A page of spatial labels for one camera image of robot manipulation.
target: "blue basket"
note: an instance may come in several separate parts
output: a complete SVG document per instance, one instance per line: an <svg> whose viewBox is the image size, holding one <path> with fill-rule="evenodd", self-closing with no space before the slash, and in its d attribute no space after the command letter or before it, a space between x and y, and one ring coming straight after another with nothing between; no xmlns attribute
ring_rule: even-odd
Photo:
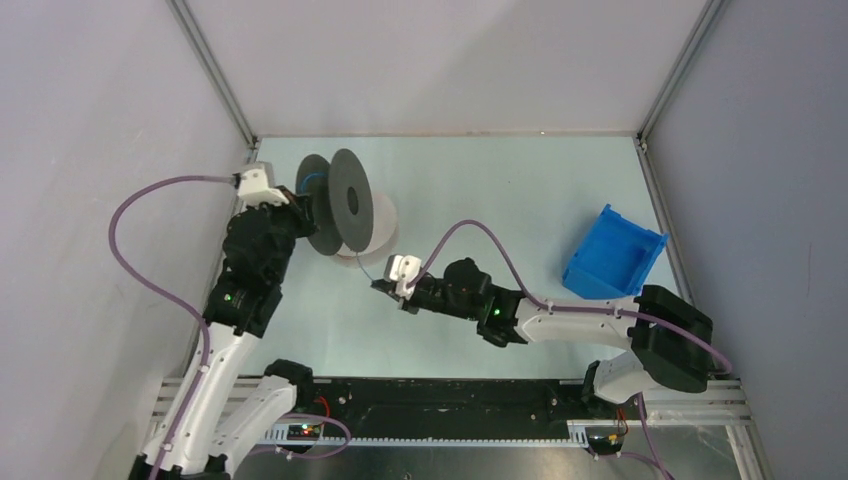
<svg viewBox="0 0 848 480"><path fill-rule="evenodd" d="M644 229L607 205L568 262L562 284L587 299L636 295L666 242L668 234Z"/></svg>

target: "blue plastic bin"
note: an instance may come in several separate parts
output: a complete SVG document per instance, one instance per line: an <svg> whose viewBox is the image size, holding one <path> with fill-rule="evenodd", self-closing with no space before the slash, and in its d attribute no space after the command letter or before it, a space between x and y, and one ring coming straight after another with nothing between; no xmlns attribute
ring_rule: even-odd
<svg viewBox="0 0 848 480"><path fill-rule="evenodd" d="M636 295L668 242L624 219L609 204L562 275L565 288L586 299Z"/></svg>

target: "blue wire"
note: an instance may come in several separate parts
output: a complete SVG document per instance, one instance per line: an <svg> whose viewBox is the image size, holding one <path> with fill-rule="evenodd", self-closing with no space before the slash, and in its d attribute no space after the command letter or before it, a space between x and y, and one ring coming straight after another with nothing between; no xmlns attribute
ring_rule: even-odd
<svg viewBox="0 0 848 480"><path fill-rule="evenodd" d="M365 267L362 266L362 260L359 259L359 253L356 253L356 263L359 264L359 268L362 269L362 273L364 273L365 276L368 277L368 280L371 280L371 283L374 283L374 277L369 275L368 270L365 270Z"/></svg>
<svg viewBox="0 0 848 480"><path fill-rule="evenodd" d="M324 172L312 172L309 175L303 177L303 180L300 181L300 188L297 189L298 193L303 193L306 190L306 184L314 177L326 177L327 174Z"/></svg>

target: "gray disc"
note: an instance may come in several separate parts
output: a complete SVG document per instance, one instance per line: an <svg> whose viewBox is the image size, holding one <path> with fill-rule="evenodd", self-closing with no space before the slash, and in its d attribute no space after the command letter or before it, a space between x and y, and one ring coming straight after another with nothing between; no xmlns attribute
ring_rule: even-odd
<svg viewBox="0 0 848 480"><path fill-rule="evenodd" d="M330 163L321 155L312 154L297 168L297 193L312 196L312 215L318 231L309 236L309 243L321 255L335 255L342 247L342 237L333 220L330 208Z"/></svg>
<svg viewBox="0 0 848 480"><path fill-rule="evenodd" d="M342 241L354 252L371 243L374 230L374 201L371 186L359 159L343 148L330 164L330 208Z"/></svg>

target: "spool center hole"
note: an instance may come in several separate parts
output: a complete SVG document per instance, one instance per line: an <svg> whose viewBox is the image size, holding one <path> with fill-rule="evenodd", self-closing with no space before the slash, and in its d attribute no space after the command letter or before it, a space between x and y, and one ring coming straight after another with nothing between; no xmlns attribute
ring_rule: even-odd
<svg viewBox="0 0 848 480"><path fill-rule="evenodd" d="M354 215L359 213L359 197L356 196L356 190L353 187L347 188L347 208Z"/></svg>

